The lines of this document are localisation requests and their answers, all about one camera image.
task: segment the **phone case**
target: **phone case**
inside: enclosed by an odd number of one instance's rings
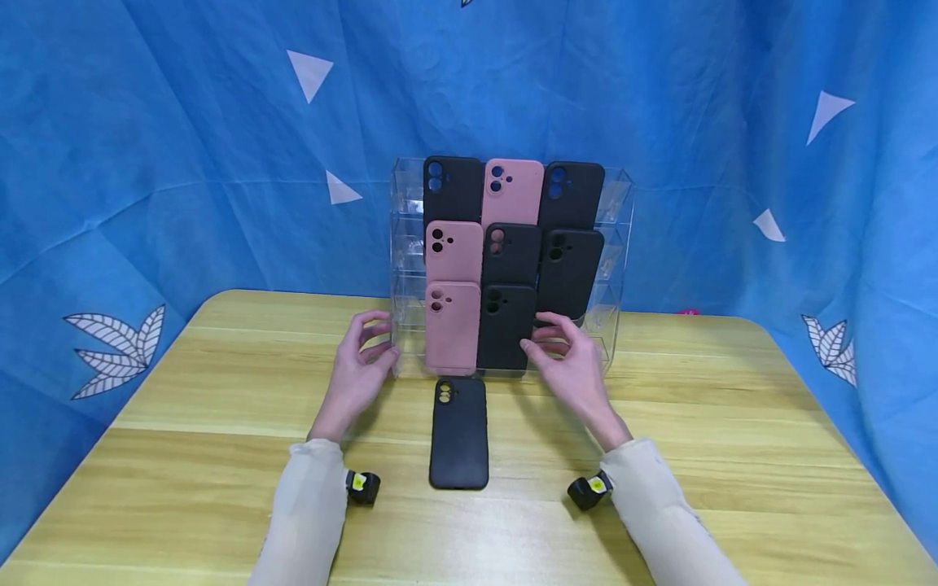
[[[427,285],[425,363],[437,375],[476,372],[480,298],[475,283],[433,281]]]
[[[537,281],[537,310],[566,315],[586,313],[605,238],[595,230],[551,230],[544,239]]]
[[[528,285],[489,285],[482,291],[478,327],[479,368],[525,370],[519,342],[531,337],[537,292]]]
[[[540,229],[525,224],[494,223],[485,235],[482,286],[511,283],[535,286],[540,263]]]
[[[537,226],[592,230],[606,171],[596,163],[557,161],[547,166],[540,194]]]
[[[485,383],[480,379],[440,379],[433,398],[431,486],[485,488],[489,484]]]
[[[423,232],[430,222],[482,219],[485,167],[477,158],[427,157],[423,161]]]
[[[485,165],[482,228],[495,222],[537,225],[544,166],[535,160],[493,158]]]
[[[476,222],[437,219],[427,226],[427,282],[482,278],[482,226]]]

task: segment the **acrylic display stand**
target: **acrylic display stand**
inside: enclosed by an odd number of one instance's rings
[[[597,344],[605,372],[613,361],[619,307],[631,234],[631,180],[606,169],[596,230],[605,237],[582,330]],[[397,376],[432,376],[424,367],[423,159],[399,158],[391,175],[391,340],[401,349]],[[486,377],[519,377],[525,371],[487,370]]]

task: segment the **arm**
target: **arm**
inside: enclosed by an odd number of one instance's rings
[[[596,345],[569,318],[539,313],[552,323],[522,348],[545,383],[580,418],[606,455],[613,504],[658,586],[736,586],[746,582],[719,550],[647,439],[633,440],[602,381]],[[552,353],[558,358],[548,356]]]
[[[352,319],[336,351],[332,378],[306,443],[290,447],[270,516],[270,528],[249,586],[318,586],[329,580],[345,523],[345,470],[339,441],[374,401],[400,353],[390,342],[365,350],[390,331],[383,311]]]

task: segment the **white sleeve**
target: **white sleeve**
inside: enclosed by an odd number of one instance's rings
[[[613,504],[658,586],[745,585],[646,438],[606,454]]]
[[[274,494],[270,529],[249,586],[325,586],[345,523],[345,470],[339,445],[290,446]]]

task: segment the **pink phone case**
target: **pink phone case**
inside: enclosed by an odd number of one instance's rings
[[[482,248],[485,233],[475,222],[437,219],[427,224],[427,282],[482,280]]]
[[[482,230],[489,224],[537,225],[544,166],[535,160],[493,158],[485,165]]]
[[[440,376],[476,372],[482,293],[475,283],[432,281],[427,285],[427,368]]]

